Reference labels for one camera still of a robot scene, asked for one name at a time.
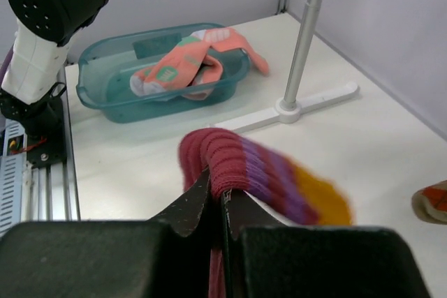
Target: coral sock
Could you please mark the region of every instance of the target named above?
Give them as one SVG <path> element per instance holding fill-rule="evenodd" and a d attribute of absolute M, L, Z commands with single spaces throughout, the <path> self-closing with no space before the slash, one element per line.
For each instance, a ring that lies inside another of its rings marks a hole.
<path fill-rule="evenodd" d="M 351 211 L 332 184 L 316 178 L 291 159 L 220 128 L 189 133 L 179 146 L 188 190 L 208 166 L 211 193 L 246 191 L 299 225 L 350 225 Z M 212 251 L 210 298 L 224 298 L 221 251 Z"/>

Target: white table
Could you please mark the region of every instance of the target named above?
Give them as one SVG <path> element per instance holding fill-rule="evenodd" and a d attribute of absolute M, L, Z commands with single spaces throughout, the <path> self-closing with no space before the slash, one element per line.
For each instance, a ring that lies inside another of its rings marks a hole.
<path fill-rule="evenodd" d="M 113 124 L 80 104 L 77 66 L 67 68 L 83 219 L 145 219 L 182 192 L 177 145 L 208 123 L 270 107 L 284 93 L 299 24 L 283 14 L 235 27 L 270 63 L 220 105 L 134 124 Z M 411 196 L 447 179 L 447 143 L 315 38 L 298 95 L 356 81 L 361 97 L 247 137 L 292 155 L 348 193 L 357 223 L 396 229 L 413 249 L 433 297 L 447 291 L 447 229 L 419 221 Z"/>

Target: white wall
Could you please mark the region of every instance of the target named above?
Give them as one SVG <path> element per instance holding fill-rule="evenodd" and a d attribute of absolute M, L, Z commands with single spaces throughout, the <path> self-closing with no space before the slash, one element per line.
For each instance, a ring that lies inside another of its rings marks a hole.
<path fill-rule="evenodd" d="M 225 25 L 273 15 L 278 0 L 110 0 L 72 49 L 78 57 L 88 45 L 110 36 L 194 22 Z M 13 43 L 15 17 L 0 0 L 0 55 Z"/>
<path fill-rule="evenodd" d="M 447 0 L 323 0 L 317 32 L 447 138 Z"/>

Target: purple stripe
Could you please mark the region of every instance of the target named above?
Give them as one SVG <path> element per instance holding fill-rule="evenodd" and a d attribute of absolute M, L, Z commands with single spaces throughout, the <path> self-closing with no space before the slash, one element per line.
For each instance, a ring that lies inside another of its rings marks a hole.
<path fill-rule="evenodd" d="M 309 219 L 306 215 L 306 200 L 298 193 L 295 176 L 291 176 L 288 170 L 288 162 L 280 155 L 270 152 L 270 159 L 286 190 L 286 213 L 285 215 L 300 224 L 307 224 Z"/>
<path fill-rule="evenodd" d="M 272 193 L 268 188 L 268 176 L 265 173 L 265 163 L 261 160 L 258 145 L 242 138 L 247 167 L 247 178 L 249 180 L 249 193 L 263 202 L 270 202 Z"/>

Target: plastic tub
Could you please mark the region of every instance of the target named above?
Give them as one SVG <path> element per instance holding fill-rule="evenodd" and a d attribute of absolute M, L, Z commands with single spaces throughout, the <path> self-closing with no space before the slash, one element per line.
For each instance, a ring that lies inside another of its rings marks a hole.
<path fill-rule="evenodd" d="M 218 82 L 187 87 L 138 97 L 129 80 L 136 71 L 156 64 L 186 36 L 201 29 L 222 27 L 218 24 L 190 24 L 158 29 L 99 41 L 88 47 L 79 60 L 79 82 L 76 87 L 81 103 L 101 110 L 111 121 L 128 123 L 221 103 L 235 93 L 237 82 L 249 72 L 249 59 L 242 50 L 219 53 L 210 50 L 223 67 Z M 213 88 L 200 101 L 184 94 Z"/>

